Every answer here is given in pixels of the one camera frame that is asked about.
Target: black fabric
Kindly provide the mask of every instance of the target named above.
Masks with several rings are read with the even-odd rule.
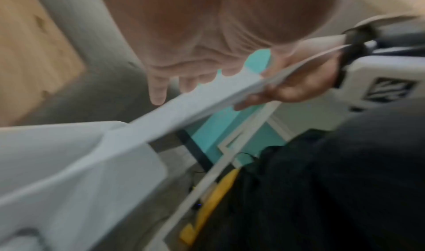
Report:
[[[192,251],[425,250],[425,100],[267,148]]]

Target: floor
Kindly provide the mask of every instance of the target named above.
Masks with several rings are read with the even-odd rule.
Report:
[[[158,143],[153,145],[157,150]],[[154,233],[188,195],[189,188],[199,181],[202,168],[185,146],[159,152],[168,168],[168,178],[158,189],[139,205],[127,218],[115,227],[92,251],[141,251]],[[194,212],[186,217],[168,235],[166,243],[170,251],[184,251],[187,246],[178,239],[180,230],[194,218]]]

